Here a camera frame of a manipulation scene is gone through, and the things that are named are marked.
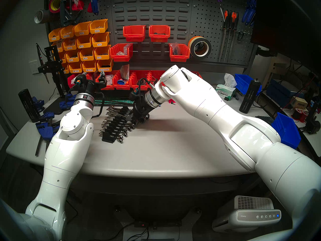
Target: duct tape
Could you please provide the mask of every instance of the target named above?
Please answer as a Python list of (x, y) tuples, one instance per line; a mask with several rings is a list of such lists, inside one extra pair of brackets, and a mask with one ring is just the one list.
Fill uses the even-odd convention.
[(52, 13), (59, 13), (60, 12), (60, 2), (61, 0), (50, 0), (49, 1), (49, 10)]
[(195, 36), (188, 42), (188, 47), (194, 58), (200, 60), (207, 58), (212, 51), (211, 43), (202, 36)]

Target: white table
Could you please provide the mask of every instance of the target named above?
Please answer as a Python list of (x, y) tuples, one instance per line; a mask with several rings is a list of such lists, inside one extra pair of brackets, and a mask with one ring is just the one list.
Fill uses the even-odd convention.
[[(243, 97), (226, 102), (233, 109), (240, 107)], [(121, 144), (110, 144), (98, 136), (106, 108), (91, 122), (95, 132), (81, 173), (132, 178), (201, 178), (247, 173), (225, 149), (220, 136), (204, 122), (190, 116), (179, 105), (165, 102), (150, 112), (150, 119), (128, 132)], [(94, 108), (94, 115), (100, 107)], [(53, 122), (62, 118), (57, 115)], [(260, 108), (251, 108), (249, 116), (268, 116)], [(43, 141), (38, 157), (35, 156), (39, 133), (31, 121), (19, 131), (7, 148), (7, 153), (44, 165)]]
[[(277, 106), (280, 107), (280, 105), (274, 101), (271, 97), (269, 97), (266, 92), (263, 92), (263, 94), (265, 96), (267, 96), (269, 99), (272, 100), (272, 102), (274, 102)], [(288, 116), (291, 117), (291, 115), (293, 114), (293, 110), (289, 110), (289, 109), (283, 109), (283, 112)], [(321, 122), (321, 116), (320, 114), (316, 114), (316, 119), (317, 121)], [(297, 127), (301, 128), (305, 126), (305, 123), (302, 123), (300, 121), (296, 121), (294, 120), (295, 124)], [(303, 132), (303, 135), (306, 137), (307, 141), (311, 144), (312, 148), (314, 149), (316, 155), (318, 157), (321, 156), (321, 131), (318, 131), (315, 134), (308, 134), (307, 132)]]

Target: black cylinder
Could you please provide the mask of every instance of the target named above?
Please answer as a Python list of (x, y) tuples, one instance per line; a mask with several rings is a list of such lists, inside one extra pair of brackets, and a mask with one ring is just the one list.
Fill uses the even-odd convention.
[(261, 83), (257, 79), (253, 79), (250, 82), (250, 85), (248, 87), (248, 91), (245, 94), (245, 97), (243, 99), (243, 102), (241, 104), (241, 107), (239, 109), (240, 112), (247, 114), (251, 108), (251, 105), (254, 102), (254, 99), (256, 97), (256, 94), (258, 90), (260, 89)]
[(30, 96), (28, 89), (24, 89), (18, 93), (18, 96), (26, 110), (30, 120), (32, 122), (39, 122), (40, 114), (38, 113), (36, 106), (33, 104), (33, 100)]

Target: plastic bag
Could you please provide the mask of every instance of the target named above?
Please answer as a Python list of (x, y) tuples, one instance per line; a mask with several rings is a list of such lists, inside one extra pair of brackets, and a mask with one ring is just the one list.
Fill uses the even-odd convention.
[(173, 55), (181, 55), (180, 47), (177, 42), (170, 44), (170, 47), (172, 48)]
[(224, 81), (225, 85), (231, 88), (234, 88), (237, 85), (235, 78), (229, 73), (225, 73)]
[(127, 55), (128, 53), (128, 48), (131, 46), (131, 44), (127, 44), (124, 46), (124, 54)]
[(106, 85), (112, 85), (113, 84), (113, 75), (106, 75)]
[(120, 75), (122, 79), (128, 80), (129, 79), (129, 64), (124, 65), (120, 68)]

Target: wall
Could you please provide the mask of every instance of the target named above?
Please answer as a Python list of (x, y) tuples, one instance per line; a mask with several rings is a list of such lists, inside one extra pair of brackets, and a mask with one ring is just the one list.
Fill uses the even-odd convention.
[(18, 93), (27, 88), (31, 96), (47, 102), (56, 87), (51, 74), (48, 84), (42, 73), (32, 74), (29, 68), (30, 61), (38, 60), (36, 43), (42, 50), (49, 45), (45, 25), (34, 23), (43, 5), (44, 0), (20, 0), (0, 29), (0, 106), (18, 129), (29, 120)]
[(0, 150), (2, 146), (5, 144), (6, 140), (8, 139), (8, 136), (2, 126), (0, 125)]

